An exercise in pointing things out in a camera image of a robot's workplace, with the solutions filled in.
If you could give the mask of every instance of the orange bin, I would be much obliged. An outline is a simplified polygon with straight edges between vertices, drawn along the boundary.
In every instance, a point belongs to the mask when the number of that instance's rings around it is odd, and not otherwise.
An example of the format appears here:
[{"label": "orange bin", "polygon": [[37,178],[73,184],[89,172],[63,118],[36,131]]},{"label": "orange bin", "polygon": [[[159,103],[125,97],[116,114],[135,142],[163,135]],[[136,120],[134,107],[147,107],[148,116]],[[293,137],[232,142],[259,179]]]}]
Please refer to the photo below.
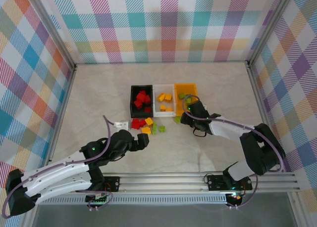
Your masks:
[{"label": "orange bin", "polygon": [[[176,100],[176,116],[181,116],[184,112],[182,108],[182,99],[179,99],[178,95],[184,93],[186,95],[196,95],[197,96],[197,89],[196,84],[174,84],[175,90],[175,100]],[[198,99],[192,97],[192,102],[197,101]]]}]

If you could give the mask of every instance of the plaid wall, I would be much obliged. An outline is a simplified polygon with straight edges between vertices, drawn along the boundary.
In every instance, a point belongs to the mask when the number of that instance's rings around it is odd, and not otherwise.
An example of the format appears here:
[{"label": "plaid wall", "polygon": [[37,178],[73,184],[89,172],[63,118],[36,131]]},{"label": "plaid wall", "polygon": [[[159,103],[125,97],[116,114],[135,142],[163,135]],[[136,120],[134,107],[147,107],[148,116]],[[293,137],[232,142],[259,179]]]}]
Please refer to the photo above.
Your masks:
[{"label": "plaid wall", "polygon": [[317,0],[291,0],[256,62],[274,133],[317,226]]},{"label": "plaid wall", "polygon": [[74,57],[79,63],[245,60],[268,4],[268,0],[42,2],[67,47],[78,53]]},{"label": "plaid wall", "polygon": [[7,174],[43,164],[70,73],[30,2],[0,0],[1,208]]},{"label": "plaid wall", "polygon": [[271,5],[266,17],[265,17],[265,20],[263,21],[263,23],[262,23],[262,25],[261,25],[261,27],[260,27],[260,29],[258,31],[257,37],[255,38],[255,40],[254,40],[254,42],[253,42],[253,44],[251,46],[251,50],[249,51],[249,54],[248,54],[246,60],[250,60],[255,48],[257,47],[257,45],[259,43],[259,40],[261,39],[261,37],[264,34],[264,31],[265,31],[268,23],[270,22],[270,20],[273,17],[273,13],[274,13],[276,7],[278,6],[279,1],[280,0],[274,0],[273,1],[272,5]]}]

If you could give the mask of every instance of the cable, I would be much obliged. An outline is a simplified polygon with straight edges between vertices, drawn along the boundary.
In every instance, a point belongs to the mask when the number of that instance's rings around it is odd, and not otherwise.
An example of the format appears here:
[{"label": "cable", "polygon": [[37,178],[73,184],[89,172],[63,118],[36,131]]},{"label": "cable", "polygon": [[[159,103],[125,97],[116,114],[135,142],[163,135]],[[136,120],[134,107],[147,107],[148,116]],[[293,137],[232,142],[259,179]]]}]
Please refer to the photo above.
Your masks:
[{"label": "cable", "polygon": [[244,195],[246,194],[246,189],[247,189],[247,188],[246,188],[246,185],[244,184],[244,182],[242,183],[242,185],[243,185],[243,188],[244,188],[244,192],[243,192],[242,195],[244,196]]},{"label": "cable", "polygon": [[206,184],[208,184],[208,182],[205,181],[205,178],[206,178],[206,176],[207,176],[208,174],[213,175],[213,174],[211,174],[211,173],[207,173],[207,174],[204,176],[203,179],[204,179],[204,183],[206,183]]},{"label": "cable", "polygon": [[[110,190],[111,190],[111,186],[110,186],[110,184],[106,182],[106,185],[108,185],[108,186],[109,186],[109,188],[110,188]],[[105,191],[107,191],[107,189],[105,189]]]},{"label": "cable", "polygon": [[51,167],[49,167],[49,168],[47,168],[47,169],[44,169],[44,170],[42,170],[42,171],[36,173],[36,174],[34,174],[34,175],[31,175],[29,178],[27,178],[26,180],[22,181],[20,184],[18,184],[17,186],[15,186],[15,187],[12,189],[12,191],[8,194],[8,196],[7,196],[6,199],[4,200],[4,203],[3,203],[3,206],[2,206],[2,214],[1,214],[2,217],[3,217],[4,219],[9,219],[9,218],[12,217],[11,215],[7,216],[7,215],[5,214],[5,209],[6,209],[6,206],[7,206],[8,202],[9,202],[9,199],[11,198],[11,196],[13,195],[13,193],[14,193],[18,188],[20,188],[21,186],[23,186],[23,185],[26,184],[27,182],[33,180],[33,178],[35,178],[35,177],[37,177],[37,176],[39,176],[39,175],[41,175],[41,174],[44,174],[44,173],[46,173],[46,172],[48,172],[48,171],[50,171],[50,170],[52,170],[52,169],[61,167],[61,166],[67,166],[67,165],[70,165],[70,164],[86,163],[86,162],[90,162],[90,161],[93,161],[93,160],[98,159],[99,157],[101,157],[101,156],[106,152],[106,150],[109,148],[110,140],[111,140],[111,132],[110,132],[110,126],[109,126],[109,124],[111,124],[111,122],[105,117],[105,115],[103,115],[103,118],[104,118],[104,120],[106,121],[107,129],[108,129],[108,140],[107,140],[107,144],[106,144],[105,148],[103,149],[103,151],[102,151],[100,154],[96,155],[95,157],[92,157],[92,158],[89,158],[89,159],[85,159],[85,160],[79,160],[79,161],[72,161],[72,162],[65,162],[65,163],[56,164],[56,165],[54,165],[54,166],[51,166]]},{"label": "cable", "polygon": [[[110,192],[110,191],[89,191],[89,190],[79,190],[80,192],[85,192],[85,193],[105,193],[106,195],[110,195],[111,196],[111,199],[109,201],[107,201],[105,204],[99,206],[99,207],[96,207],[96,211],[98,211],[99,209],[102,209],[103,207],[105,207],[106,205],[108,205],[112,200],[113,200],[113,193]],[[89,207],[89,210],[92,211],[92,207],[91,207],[91,202],[93,200],[90,200],[88,202],[88,207]]]},{"label": "cable", "polygon": [[224,123],[228,123],[228,124],[231,124],[231,125],[234,125],[236,127],[240,127],[240,128],[244,128],[246,130],[249,130],[249,131],[252,131],[253,133],[257,134],[258,136],[260,136],[262,139],[264,139],[268,144],[269,146],[271,146],[271,148],[273,149],[273,151],[275,152],[275,154],[277,155],[278,157],[278,160],[279,160],[279,164],[280,164],[280,167],[278,170],[270,170],[270,172],[280,172],[282,170],[284,170],[284,163],[283,163],[283,158],[282,156],[280,155],[280,153],[278,152],[278,150],[276,149],[276,147],[272,144],[272,142],[266,138],[262,133],[258,132],[257,130],[251,128],[251,127],[246,127],[242,124],[239,124],[239,123],[235,123],[235,122],[232,122],[232,121],[228,121],[228,120],[225,120],[225,119],[218,119],[218,118],[200,118],[200,117],[195,117],[193,116],[192,114],[190,114],[189,112],[186,111],[186,108],[185,108],[185,100],[189,97],[195,97],[197,98],[198,100],[199,97],[196,96],[196,95],[187,95],[184,99],[183,99],[183,103],[182,103],[182,107],[183,107],[183,110],[184,112],[186,113],[187,116],[193,118],[193,119],[196,119],[196,120],[199,120],[199,121],[215,121],[215,122],[224,122]]},{"label": "cable", "polygon": [[122,159],[123,157],[124,157],[124,155],[121,156],[120,158],[117,158],[117,159],[115,159],[115,160],[112,160],[112,162],[118,161],[118,160]]},{"label": "cable", "polygon": [[256,194],[256,191],[257,191],[258,185],[259,185],[259,177],[258,177],[258,175],[255,174],[255,177],[256,177],[256,186],[254,187],[254,190],[253,190],[253,192],[252,192],[250,198],[249,198],[245,203],[242,203],[242,204],[239,205],[239,206],[231,205],[232,207],[237,207],[237,208],[243,207],[243,206],[245,206],[246,204],[248,204],[248,203],[251,201],[251,199],[252,199],[252,198],[254,197],[254,195]]},{"label": "cable", "polygon": [[114,125],[114,123],[111,122],[111,121],[109,121],[109,120],[105,117],[105,115],[103,115],[103,117],[104,117],[105,121],[108,122],[110,125],[112,125],[112,126]]}]

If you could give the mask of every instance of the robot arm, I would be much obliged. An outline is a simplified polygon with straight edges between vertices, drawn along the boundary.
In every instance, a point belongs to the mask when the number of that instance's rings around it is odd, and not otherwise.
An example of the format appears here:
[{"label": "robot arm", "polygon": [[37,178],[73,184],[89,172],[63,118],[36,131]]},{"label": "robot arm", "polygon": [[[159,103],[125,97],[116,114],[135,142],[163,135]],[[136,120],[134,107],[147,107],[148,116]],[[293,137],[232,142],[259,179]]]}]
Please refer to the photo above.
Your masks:
[{"label": "robot arm", "polygon": [[257,126],[242,125],[241,127],[233,126],[234,122],[226,120],[219,114],[210,115],[200,101],[196,101],[188,106],[190,114],[198,118],[214,118],[216,121],[195,120],[183,113],[181,123],[189,125],[196,130],[205,132],[206,134],[222,136],[227,139],[241,143],[245,155],[245,160],[236,162],[223,171],[223,180],[227,188],[231,189],[236,183],[245,177],[253,174],[263,175],[275,165],[279,164],[277,154],[273,151],[270,145],[256,133],[245,129],[252,128],[264,135],[277,149],[282,158],[285,157],[285,152],[274,134],[266,124]]},{"label": "robot arm", "polygon": [[99,155],[107,141],[107,138],[102,138],[89,142],[67,158],[37,170],[25,173],[18,169],[11,171],[6,182],[7,194],[28,180],[9,199],[11,216],[23,214],[46,199],[71,191],[105,190],[105,179],[99,167],[123,157],[127,151],[143,150],[149,144],[149,137],[138,134],[138,140],[134,140],[128,131],[120,130],[111,136],[109,147],[101,157],[85,162]]}]

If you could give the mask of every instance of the black bin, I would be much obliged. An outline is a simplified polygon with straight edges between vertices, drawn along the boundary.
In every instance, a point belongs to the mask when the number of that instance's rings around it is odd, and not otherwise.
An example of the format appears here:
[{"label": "black bin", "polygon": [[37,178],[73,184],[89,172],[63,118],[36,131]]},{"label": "black bin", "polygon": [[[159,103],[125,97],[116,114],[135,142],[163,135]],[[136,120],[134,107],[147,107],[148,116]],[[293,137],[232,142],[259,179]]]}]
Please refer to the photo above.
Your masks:
[{"label": "black bin", "polygon": [[[134,101],[137,99],[137,95],[140,91],[145,90],[146,95],[149,95],[151,98],[151,104],[145,105],[138,110],[134,105]],[[146,107],[151,107],[151,112],[145,112]],[[153,117],[153,86],[152,85],[132,85],[131,86],[131,96],[130,96],[130,113],[131,118],[148,118]]]}]

